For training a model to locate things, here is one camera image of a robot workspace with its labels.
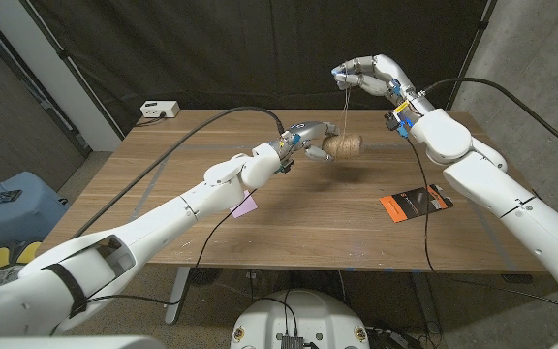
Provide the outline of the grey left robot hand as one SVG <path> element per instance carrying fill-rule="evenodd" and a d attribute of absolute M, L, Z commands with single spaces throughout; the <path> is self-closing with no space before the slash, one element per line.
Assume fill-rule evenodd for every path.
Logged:
<path fill-rule="evenodd" d="M 281 161 L 287 160 L 295 151 L 303 149 L 305 156 L 310 160 L 332 162 L 334 157 L 314 145 L 313 141 L 338 135 L 338 128 L 332 123 L 306 121 L 291 126 L 269 145 L 277 152 Z"/>

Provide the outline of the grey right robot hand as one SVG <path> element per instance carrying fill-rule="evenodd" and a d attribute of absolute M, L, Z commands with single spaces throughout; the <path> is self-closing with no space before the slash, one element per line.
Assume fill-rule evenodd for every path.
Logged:
<path fill-rule="evenodd" d="M 358 87 L 373 96 L 387 98 L 395 107 L 408 103 L 413 115 L 435 107 L 420 94 L 402 68 L 390 57 L 377 54 L 349 59 L 331 70 L 340 90 Z"/>

